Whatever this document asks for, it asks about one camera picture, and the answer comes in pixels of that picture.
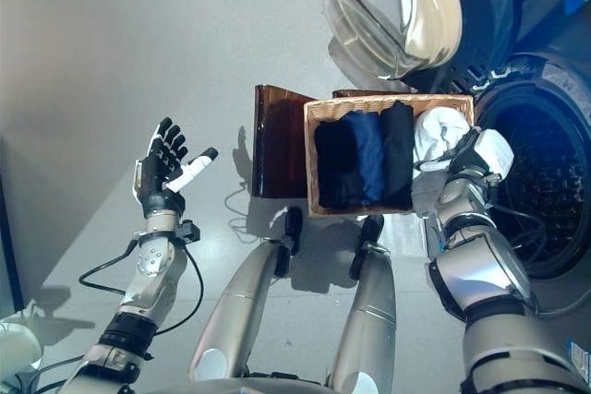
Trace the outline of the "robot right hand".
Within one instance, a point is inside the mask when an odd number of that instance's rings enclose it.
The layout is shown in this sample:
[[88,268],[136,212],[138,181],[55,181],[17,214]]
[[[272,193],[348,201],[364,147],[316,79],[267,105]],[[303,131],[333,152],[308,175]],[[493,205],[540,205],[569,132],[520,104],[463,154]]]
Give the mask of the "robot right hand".
[[495,129],[473,127],[455,147],[448,167],[450,173],[496,174],[504,180],[513,165],[514,154],[505,137]]

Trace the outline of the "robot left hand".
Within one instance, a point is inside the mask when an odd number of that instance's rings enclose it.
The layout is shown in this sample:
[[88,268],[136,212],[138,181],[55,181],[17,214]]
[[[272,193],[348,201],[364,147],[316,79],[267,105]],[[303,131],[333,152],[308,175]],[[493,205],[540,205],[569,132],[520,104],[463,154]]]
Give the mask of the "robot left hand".
[[186,209],[180,191],[219,155],[217,149],[209,147],[183,163],[188,154],[186,140],[180,126],[164,117],[151,136],[146,155],[136,160],[132,194],[145,219],[161,211],[172,211],[180,218]]

